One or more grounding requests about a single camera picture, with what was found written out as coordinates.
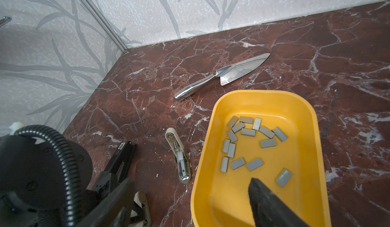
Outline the small beige stapler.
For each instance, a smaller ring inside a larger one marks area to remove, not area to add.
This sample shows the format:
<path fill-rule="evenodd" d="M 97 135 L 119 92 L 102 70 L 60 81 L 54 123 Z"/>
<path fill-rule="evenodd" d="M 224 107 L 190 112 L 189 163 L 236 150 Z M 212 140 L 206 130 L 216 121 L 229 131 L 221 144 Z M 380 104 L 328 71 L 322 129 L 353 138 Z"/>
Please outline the small beige stapler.
<path fill-rule="evenodd" d="M 185 152 L 184 145 L 178 133 L 174 128 L 170 127 L 165 132 L 165 139 L 167 140 L 175 156 L 178 167 L 179 181 L 183 184 L 189 183 L 192 178 L 191 165 L 188 154 Z"/>
<path fill-rule="evenodd" d="M 134 207 L 131 211 L 129 227 L 151 227 L 151 214 L 146 194 L 139 191 L 134 196 Z"/>

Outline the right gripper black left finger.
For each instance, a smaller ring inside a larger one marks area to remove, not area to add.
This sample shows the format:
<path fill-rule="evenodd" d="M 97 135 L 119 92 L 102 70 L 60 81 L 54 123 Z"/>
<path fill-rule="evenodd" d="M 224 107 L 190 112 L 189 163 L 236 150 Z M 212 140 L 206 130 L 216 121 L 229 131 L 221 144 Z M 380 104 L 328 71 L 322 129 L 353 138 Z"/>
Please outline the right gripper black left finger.
<path fill-rule="evenodd" d="M 90 212 L 79 227 L 127 227 L 131 221 L 134 206 L 135 184 L 125 179 L 112 193 Z"/>

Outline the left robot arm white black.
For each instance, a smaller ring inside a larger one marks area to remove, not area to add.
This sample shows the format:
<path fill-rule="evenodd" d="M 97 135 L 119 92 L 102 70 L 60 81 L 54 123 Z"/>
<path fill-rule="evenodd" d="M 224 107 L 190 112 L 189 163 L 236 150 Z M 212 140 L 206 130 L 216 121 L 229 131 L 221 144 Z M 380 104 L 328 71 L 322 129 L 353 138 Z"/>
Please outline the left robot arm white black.
<path fill-rule="evenodd" d="M 82 221 L 91 177 L 88 152 L 49 126 L 23 126 L 1 137 L 1 198 L 22 211 L 48 213 L 54 226 Z"/>

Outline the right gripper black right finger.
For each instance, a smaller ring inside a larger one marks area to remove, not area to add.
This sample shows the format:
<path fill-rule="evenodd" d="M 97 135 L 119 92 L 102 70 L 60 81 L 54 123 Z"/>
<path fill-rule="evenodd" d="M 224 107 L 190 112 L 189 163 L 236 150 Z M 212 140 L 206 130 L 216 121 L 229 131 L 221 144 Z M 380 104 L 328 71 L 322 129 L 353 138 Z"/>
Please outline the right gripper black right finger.
<path fill-rule="evenodd" d="M 257 227 L 308 226 L 260 179 L 252 178 L 248 187 L 249 201 Z"/>

